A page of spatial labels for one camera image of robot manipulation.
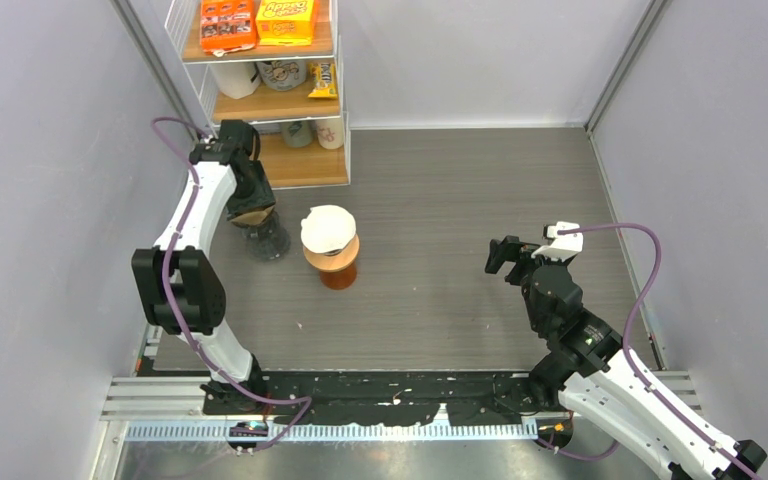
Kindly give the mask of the brown paper filter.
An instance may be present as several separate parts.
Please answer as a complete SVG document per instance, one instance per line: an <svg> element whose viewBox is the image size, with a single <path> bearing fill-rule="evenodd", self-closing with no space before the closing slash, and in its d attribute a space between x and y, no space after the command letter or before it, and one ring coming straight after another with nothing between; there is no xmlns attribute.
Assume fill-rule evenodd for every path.
<svg viewBox="0 0 768 480"><path fill-rule="evenodd" d="M266 222L272 213L275 206L269 206L264 209L252 210L246 213L239 214L230 219L230 222L239 228L257 227Z"/></svg>

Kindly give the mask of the white paper coffee filter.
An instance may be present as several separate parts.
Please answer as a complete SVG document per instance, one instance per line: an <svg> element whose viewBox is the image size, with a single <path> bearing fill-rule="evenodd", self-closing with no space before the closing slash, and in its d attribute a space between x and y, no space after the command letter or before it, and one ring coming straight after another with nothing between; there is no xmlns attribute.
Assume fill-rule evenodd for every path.
<svg viewBox="0 0 768 480"><path fill-rule="evenodd" d="M356 235L354 216L337 205L311 207L300 225L302 245L315 254L342 251Z"/></svg>

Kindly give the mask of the round wooden dripper stand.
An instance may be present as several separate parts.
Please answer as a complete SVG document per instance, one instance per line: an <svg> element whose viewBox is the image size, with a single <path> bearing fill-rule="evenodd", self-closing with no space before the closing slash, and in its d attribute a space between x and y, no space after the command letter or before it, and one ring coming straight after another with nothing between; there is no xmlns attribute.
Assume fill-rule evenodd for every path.
<svg viewBox="0 0 768 480"><path fill-rule="evenodd" d="M360 238L355 235L349 243L336 254L315 253L303 247L307 262L320 272L340 272L351 266L357 259L360 249Z"/></svg>

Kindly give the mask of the amber glass jar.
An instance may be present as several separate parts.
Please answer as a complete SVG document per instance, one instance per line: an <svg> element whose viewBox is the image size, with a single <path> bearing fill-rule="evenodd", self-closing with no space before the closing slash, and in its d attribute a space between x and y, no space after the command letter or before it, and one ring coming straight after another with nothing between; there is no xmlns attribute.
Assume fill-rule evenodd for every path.
<svg viewBox="0 0 768 480"><path fill-rule="evenodd" d="M320 271L321 282L329 289L343 290L349 288L357 278L357 268L355 263L347 265L338 271Z"/></svg>

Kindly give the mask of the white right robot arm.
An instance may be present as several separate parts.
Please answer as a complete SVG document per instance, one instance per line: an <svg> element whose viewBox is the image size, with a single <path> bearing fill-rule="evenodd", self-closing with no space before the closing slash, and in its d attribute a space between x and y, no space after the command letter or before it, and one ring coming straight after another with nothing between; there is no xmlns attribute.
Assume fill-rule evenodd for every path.
<svg viewBox="0 0 768 480"><path fill-rule="evenodd" d="M581 239L545 245L515 236L491 240L485 270L512 270L531 329L548 354L530 371L531 397L544 410L577 413L634 453L660 479L756 479L768 458L707 422L624 347L621 334L589 311L568 270Z"/></svg>

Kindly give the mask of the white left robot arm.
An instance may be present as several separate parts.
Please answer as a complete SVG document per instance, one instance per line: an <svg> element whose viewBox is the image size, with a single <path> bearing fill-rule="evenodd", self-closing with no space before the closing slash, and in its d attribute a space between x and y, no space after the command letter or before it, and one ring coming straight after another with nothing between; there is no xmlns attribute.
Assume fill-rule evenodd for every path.
<svg viewBox="0 0 768 480"><path fill-rule="evenodd" d="M149 324L185 342L208 367L207 393L240 412L258 412L267 387L256 357L226 320L227 297L209 260L222 219L239 229L246 253L265 262L285 256L290 238L259 160L261 137L249 123L225 120L215 136L204 132L182 159L187 185L164 232L131 259Z"/></svg>

